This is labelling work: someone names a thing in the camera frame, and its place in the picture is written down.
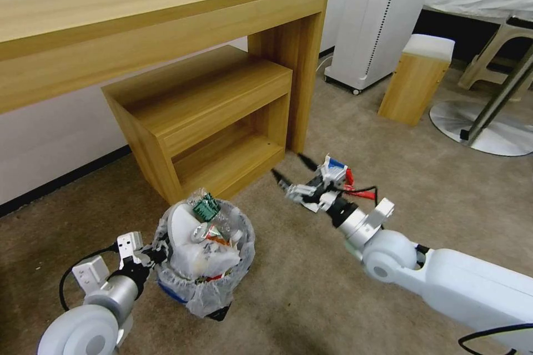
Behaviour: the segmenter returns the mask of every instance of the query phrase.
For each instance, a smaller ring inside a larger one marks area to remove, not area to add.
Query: round metal base
[[[461,129],[470,129],[483,107],[482,104],[447,101],[434,105],[429,117],[437,129],[450,139],[474,150],[505,156],[533,152],[533,126],[526,126],[506,115],[496,116],[471,145],[461,140]]]

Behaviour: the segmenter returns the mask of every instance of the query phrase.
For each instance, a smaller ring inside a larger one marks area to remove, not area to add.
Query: wooden desk
[[[248,36],[293,70],[302,151],[327,0],[0,0],[0,113]]]

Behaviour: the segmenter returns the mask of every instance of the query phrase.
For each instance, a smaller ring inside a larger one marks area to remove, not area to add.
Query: black baseboard
[[[95,159],[94,161],[91,161],[88,164],[80,166],[79,168],[74,169],[73,171],[67,174],[64,174],[63,176],[60,176],[48,183],[45,183],[42,186],[39,186],[36,189],[33,189],[32,191],[29,191],[21,196],[18,196],[17,198],[14,198],[13,200],[10,200],[6,202],[5,204],[0,205],[0,217],[7,215],[10,212],[16,211],[21,206],[27,205],[30,202],[41,198],[42,196],[50,194],[52,191],[55,191],[59,189],[60,187],[63,187],[64,185],[67,185],[73,182],[76,179],[79,179],[85,175],[88,175],[91,172],[94,172],[97,169],[100,169],[112,163],[113,161],[116,161],[119,158],[122,158],[123,156],[128,155],[131,152],[132,150],[130,149],[130,147],[126,145],[115,151],[112,151],[109,154],[105,154],[104,156],[101,156],[100,158]]]
[[[329,49],[326,49],[324,51],[321,51],[320,53],[318,53],[318,58],[322,58],[325,55],[331,54],[333,50],[335,50],[335,46],[330,47]]]

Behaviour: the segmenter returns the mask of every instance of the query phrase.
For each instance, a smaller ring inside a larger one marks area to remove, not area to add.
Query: wooden cabinet
[[[0,0],[0,113],[247,36],[105,87],[163,197],[229,196],[304,150],[327,1]]]
[[[224,46],[102,90],[151,185],[230,197],[285,152],[292,71]]]

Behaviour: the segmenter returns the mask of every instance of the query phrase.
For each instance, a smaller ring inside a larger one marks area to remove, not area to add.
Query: white cushion
[[[455,41],[422,34],[413,34],[404,47],[403,53],[451,61]]]

